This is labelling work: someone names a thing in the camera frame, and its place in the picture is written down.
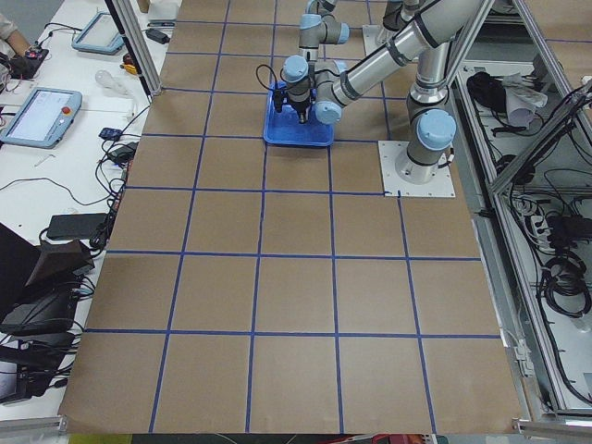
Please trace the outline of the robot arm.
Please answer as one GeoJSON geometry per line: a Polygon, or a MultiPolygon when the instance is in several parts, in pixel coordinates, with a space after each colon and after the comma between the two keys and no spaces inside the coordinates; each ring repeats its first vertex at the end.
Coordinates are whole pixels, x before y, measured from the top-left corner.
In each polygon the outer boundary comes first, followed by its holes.
{"type": "MultiPolygon", "coordinates": [[[[319,57],[320,46],[345,44],[350,38],[350,27],[336,19],[334,12],[338,1],[309,1],[300,19],[299,55],[310,64],[319,57]]],[[[388,1],[382,24],[373,34],[374,42],[365,49],[369,54],[396,34],[412,17],[411,10],[404,12],[403,1],[388,1]]]]}
{"type": "Polygon", "coordinates": [[[488,1],[405,1],[388,5],[383,41],[352,68],[321,62],[323,44],[344,44],[347,24],[336,20],[334,1],[311,1],[300,20],[299,52],[286,59],[283,81],[271,92],[273,109],[290,107],[300,124],[310,116],[325,125],[341,120],[343,109],[401,68],[418,63],[407,96],[412,138],[395,162],[408,183],[427,184],[445,167],[457,125],[444,109],[449,85],[491,8],[488,1]]]}

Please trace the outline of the gloved person hand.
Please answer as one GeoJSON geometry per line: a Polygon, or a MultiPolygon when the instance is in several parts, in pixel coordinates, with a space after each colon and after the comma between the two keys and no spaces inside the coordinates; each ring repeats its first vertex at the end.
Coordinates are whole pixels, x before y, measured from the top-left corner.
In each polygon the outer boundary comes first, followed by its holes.
{"type": "Polygon", "coordinates": [[[35,76],[38,67],[35,63],[24,56],[13,56],[1,54],[1,81],[9,79],[28,80],[35,76]]]}

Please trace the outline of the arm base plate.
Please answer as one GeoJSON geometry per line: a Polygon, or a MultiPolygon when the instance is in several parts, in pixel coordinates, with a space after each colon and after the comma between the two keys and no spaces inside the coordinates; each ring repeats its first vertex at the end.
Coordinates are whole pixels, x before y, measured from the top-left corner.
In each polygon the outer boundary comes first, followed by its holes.
{"type": "Polygon", "coordinates": [[[369,56],[378,47],[386,43],[394,34],[394,31],[385,28],[383,25],[363,25],[365,54],[369,56]]]}
{"type": "Polygon", "coordinates": [[[379,141],[383,192],[388,197],[454,198],[455,190],[442,154],[433,166],[415,164],[407,153],[407,141],[379,141]]]}

